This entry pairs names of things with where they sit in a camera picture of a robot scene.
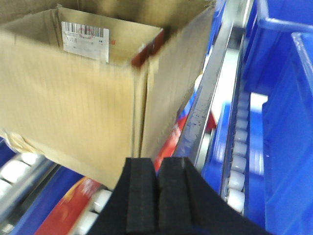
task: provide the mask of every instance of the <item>blue bin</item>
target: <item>blue bin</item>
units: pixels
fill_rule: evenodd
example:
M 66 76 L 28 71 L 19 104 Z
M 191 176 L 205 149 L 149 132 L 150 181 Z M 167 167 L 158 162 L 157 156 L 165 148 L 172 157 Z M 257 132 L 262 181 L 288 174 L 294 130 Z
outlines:
M 210 52 L 214 37 L 216 37 L 219 33 L 220 26 L 222 24 L 222 17 L 223 17 L 225 5 L 226 5 L 226 0 L 216 1 L 215 12 L 214 12 L 213 19 L 212 19 L 209 43 L 207 47 L 207 53 Z
M 313 35 L 292 39 L 262 110 L 266 229 L 278 235 L 313 233 Z
M 269 95 L 292 46 L 293 32 L 313 32 L 312 0 L 255 0 L 247 23 L 243 80 Z

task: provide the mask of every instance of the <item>white roller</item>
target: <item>white roller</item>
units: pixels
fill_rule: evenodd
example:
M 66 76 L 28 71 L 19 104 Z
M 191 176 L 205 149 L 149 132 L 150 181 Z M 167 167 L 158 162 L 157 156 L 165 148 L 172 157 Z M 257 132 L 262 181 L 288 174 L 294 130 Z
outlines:
M 248 121 L 247 120 L 240 119 L 240 118 L 237 119 L 237 121 L 236 121 L 236 128 L 237 129 L 244 129 L 244 130 L 246 130 L 247 127 L 248 127 Z
M 231 170 L 228 179 L 228 188 L 241 191 L 243 190 L 244 185 L 245 185 L 245 175 L 237 171 Z
M 29 165 L 17 160 L 12 160 L 1 168 L 0 175 L 14 184 L 21 179 L 29 169 Z
M 230 169 L 240 173 L 244 173 L 246 169 L 246 159 L 238 155 L 233 155 Z
M 246 156 L 246 144 L 238 141 L 234 141 L 233 154 L 239 156 Z
M 77 235 L 86 235 L 94 222 L 96 221 L 98 214 L 93 212 L 86 212 L 79 222 L 77 223 L 75 234 Z
M 246 100 L 239 100 L 237 104 L 238 109 L 248 109 L 249 107 L 249 102 Z
M 246 100 L 248 101 L 250 98 L 250 93 L 247 92 L 240 92 L 239 93 L 239 100 Z
M 40 156 L 35 153 L 21 153 L 22 161 L 28 165 L 34 165 L 39 157 Z
M 241 213 L 245 205 L 245 194 L 230 188 L 227 194 L 227 203 L 235 211 Z
M 0 180 L 0 200 L 7 194 L 11 187 L 12 185 L 10 185 L 8 182 Z
M 100 190 L 96 193 L 94 202 L 93 202 L 93 208 L 96 212 L 100 213 L 102 209 L 107 204 L 109 198 L 111 197 L 112 192 L 108 190 Z
M 235 137 L 234 137 L 235 141 L 241 141 L 241 142 L 246 143 L 247 137 L 248 137 L 248 132 L 247 131 L 236 129 Z
M 238 109 L 237 111 L 237 117 L 247 119 L 249 115 L 249 111 L 245 109 Z

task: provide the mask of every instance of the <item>cardboard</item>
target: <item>cardboard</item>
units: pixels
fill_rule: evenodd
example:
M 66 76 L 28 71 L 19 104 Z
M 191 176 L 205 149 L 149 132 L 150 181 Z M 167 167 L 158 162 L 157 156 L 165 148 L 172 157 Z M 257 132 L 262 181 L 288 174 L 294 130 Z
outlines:
M 0 135 L 110 188 L 126 157 L 155 158 L 201 72 L 215 2 L 66 1 L 73 9 L 165 29 L 166 43 L 156 51 L 150 46 L 139 65 L 132 65 L 132 53 L 113 55 L 112 65 L 63 52 L 56 18 L 69 14 L 35 14 L 54 1 L 0 1 L 7 3 L 0 22 L 25 15 L 23 26 L 10 22 L 0 31 Z

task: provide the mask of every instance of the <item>barcode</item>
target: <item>barcode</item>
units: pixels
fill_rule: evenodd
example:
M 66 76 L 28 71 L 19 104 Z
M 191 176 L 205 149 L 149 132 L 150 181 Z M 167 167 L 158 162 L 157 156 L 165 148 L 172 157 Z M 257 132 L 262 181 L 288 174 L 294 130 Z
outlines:
M 77 24 L 77 23 L 62 22 L 62 30 L 67 31 L 67 32 L 72 32 L 72 33 L 85 34 L 89 36 L 103 38 L 102 28 L 88 26 L 88 25 L 79 24 L 79 23 Z

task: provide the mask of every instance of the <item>metal rail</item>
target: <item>metal rail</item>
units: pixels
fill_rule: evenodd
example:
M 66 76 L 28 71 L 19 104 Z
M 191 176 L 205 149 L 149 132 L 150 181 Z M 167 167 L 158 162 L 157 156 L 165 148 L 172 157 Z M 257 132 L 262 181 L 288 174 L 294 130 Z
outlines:
M 56 163 L 42 156 L 24 175 L 23 179 L 16 182 L 0 200 L 0 222 L 10 214 L 13 208 L 27 195 L 33 186 L 56 166 Z
M 198 166 L 198 162 L 203 162 L 199 161 L 199 152 L 232 27 L 232 24 L 223 24 L 221 27 L 185 127 L 173 154 L 176 157 L 189 157 L 196 168 L 201 167 Z

